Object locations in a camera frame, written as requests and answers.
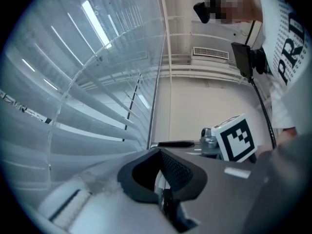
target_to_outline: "translucent strip curtain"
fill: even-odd
[[[1,167],[37,206],[100,161],[146,149],[164,27],[158,0],[35,0],[1,56]]]

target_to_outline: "black cable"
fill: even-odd
[[[275,136],[274,136],[274,132],[273,132],[273,128],[272,128],[272,125],[270,123],[270,119],[269,119],[269,116],[268,116],[268,113],[267,113],[267,110],[265,109],[265,106],[263,104],[263,101],[261,99],[261,96],[260,96],[260,93],[254,83],[254,79],[251,80],[251,84],[253,86],[253,88],[255,89],[255,92],[257,93],[258,97],[259,97],[259,100],[260,100],[260,104],[261,104],[261,108],[262,108],[262,111],[263,111],[263,114],[264,114],[264,117],[265,117],[265,120],[267,121],[267,125],[268,125],[268,129],[269,129],[269,134],[270,134],[270,137],[271,137],[271,142],[272,142],[272,147],[273,149],[276,148],[276,141],[275,141]]]

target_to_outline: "ventilation grille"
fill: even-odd
[[[216,50],[216,49],[208,49],[208,48],[199,48],[193,47],[194,56],[208,56],[208,57],[216,57],[222,59],[229,59],[229,52]]]

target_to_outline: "person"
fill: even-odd
[[[263,23],[265,40],[262,47],[269,67],[272,127],[283,129],[277,144],[296,136],[297,127],[304,129],[303,116],[299,118],[296,115],[299,113],[293,108],[296,105],[288,103],[286,107],[283,98],[296,82],[302,80],[301,76],[311,73],[307,70],[312,63],[312,48],[310,35],[293,8],[285,0],[205,0],[205,7],[220,23],[253,20]],[[301,104],[305,105],[304,93],[298,93],[298,97],[303,96]]]

